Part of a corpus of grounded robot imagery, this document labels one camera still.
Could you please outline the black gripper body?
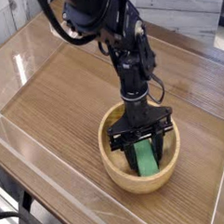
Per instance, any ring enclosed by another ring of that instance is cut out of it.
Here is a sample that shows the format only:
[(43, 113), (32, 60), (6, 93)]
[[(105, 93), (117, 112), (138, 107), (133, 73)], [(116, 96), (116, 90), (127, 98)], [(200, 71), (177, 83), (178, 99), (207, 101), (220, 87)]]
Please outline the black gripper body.
[(151, 105), (147, 91), (121, 93), (124, 112), (107, 130), (112, 151), (125, 150), (125, 146), (163, 135), (173, 129), (172, 109)]

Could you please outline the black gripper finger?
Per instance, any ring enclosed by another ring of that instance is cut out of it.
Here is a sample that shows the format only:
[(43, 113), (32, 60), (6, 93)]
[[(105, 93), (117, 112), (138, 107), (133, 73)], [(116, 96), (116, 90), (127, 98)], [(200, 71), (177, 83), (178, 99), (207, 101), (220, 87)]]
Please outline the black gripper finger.
[(130, 144), (129, 146), (125, 146), (125, 158), (130, 168), (138, 172), (136, 150), (133, 144)]
[(163, 157), (164, 152), (163, 143), (164, 143), (163, 135), (156, 135), (151, 138), (152, 153), (156, 163), (159, 163)]

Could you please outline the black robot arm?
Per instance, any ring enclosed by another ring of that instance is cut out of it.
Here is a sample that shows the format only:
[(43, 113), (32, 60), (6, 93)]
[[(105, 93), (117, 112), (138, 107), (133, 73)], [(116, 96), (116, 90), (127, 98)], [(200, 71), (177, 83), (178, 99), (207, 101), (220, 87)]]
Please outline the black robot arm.
[(122, 151), (139, 176), (158, 173), (165, 133), (173, 129), (172, 109), (162, 106), (162, 99), (148, 102), (150, 80), (161, 80), (153, 74), (156, 57), (138, 9), (130, 0), (63, 0), (63, 28), (47, 0), (37, 1), (65, 42), (82, 46), (95, 40), (101, 54), (111, 58), (124, 114), (107, 128), (110, 148)]

